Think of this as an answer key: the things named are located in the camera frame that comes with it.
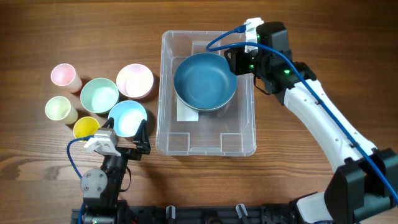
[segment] wooden table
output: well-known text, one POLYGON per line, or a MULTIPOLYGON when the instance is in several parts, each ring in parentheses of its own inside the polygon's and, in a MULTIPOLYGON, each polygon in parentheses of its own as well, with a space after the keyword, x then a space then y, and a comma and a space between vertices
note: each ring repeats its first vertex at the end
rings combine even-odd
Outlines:
MULTIPOLYGON (((52 84, 53 67, 66 62, 85 80, 115 81, 123 66, 143 63, 159 76, 167 30, 230 30, 256 16, 283 21, 294 60, 312 68, 363 135, 398 152, 396 2, 40 2, 0 7, 0 223, 68 223, 71 209, 80 207, 80 181, 65 153, 72 126, 47 119, 44 106, 61 95, 80 116, 89 113, 79 95, 52 84)), ((317 142, 273 96, 257 90, 255 96, 253 156, 162 156, 152 122, 152 153, 129 162, 132 187, 120 197, 130 205, 259 205, 324 191, 333 173, 317 142)), ((157 96, 142 104, 155 120, 157 96)), ((82 147, 72 147, 80 172, 99 167, 103 158, 82 147)), ((397 218, 395 209, 363 223, 397 218)))

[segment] yellow cup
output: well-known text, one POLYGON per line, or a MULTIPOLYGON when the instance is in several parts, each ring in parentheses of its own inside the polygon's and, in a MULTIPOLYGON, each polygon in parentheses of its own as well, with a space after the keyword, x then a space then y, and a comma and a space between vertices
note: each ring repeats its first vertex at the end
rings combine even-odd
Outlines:
POLYGON ((99 122, 93 117, 80 118, 75 126, 73 127, 73 135, 75 138, 82 138, 89 135, 93 135, 98 128, 100 128, 99 122))

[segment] light green cup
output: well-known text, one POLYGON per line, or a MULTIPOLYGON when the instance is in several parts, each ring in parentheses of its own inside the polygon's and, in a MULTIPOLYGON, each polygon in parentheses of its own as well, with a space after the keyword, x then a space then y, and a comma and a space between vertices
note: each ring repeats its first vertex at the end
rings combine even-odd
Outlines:
POLYGON ((119 90, 111 80, 96 78, 83 87, 80 101, 90 112, 107 113, 119 101, 119 90))

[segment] plastic cup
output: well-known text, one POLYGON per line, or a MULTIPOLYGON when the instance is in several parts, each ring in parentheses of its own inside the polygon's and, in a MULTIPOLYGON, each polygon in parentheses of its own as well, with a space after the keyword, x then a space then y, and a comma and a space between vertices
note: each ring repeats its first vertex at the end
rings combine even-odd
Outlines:
POLYGON ((147 120, 147 111, 138 102, 126 100, 120 102, 109 112, 108 119, 114 119, 113 129, 119 137, 136 135, 141 121, 147 120))
POLYGON ((73 127, 73 135, 75 138, 83 138, 95 134, 98 128, 100 128, 100 124, 95 118, 90 116, 83 117, 73 127))
POLYGON ((51 98, 45 105, 45 114, 51 120, 63 124, 73 124, 78 116, 75 107, 63 96, 51 98))
POLYGON ((83 87, 80 101, 92 113, 107 113, 119 101, 119 90, 111 80, 96 78, 83 87))
POLYGON ((83 86, 75 68, 70 64, 57 65, 51 72, 51 81, 57 86, 62 86, 70 93, 76 93, 83 86))
POLYGON ((154 76, 145 65, 135 63, 120 70, 116 77, 116 84, 123 95, 140 99, 151 91, 154 85, 154 76))

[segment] dark blue bowl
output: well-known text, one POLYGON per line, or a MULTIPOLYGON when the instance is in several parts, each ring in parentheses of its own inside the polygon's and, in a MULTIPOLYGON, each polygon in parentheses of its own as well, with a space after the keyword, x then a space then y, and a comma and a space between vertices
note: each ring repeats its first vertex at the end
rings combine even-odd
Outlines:
POLYGON ((201 111, 217 110, 227 104, 237 84, 226 59, 213 53, 192 55, 174 75, 177 96, 187 106, 201 111))

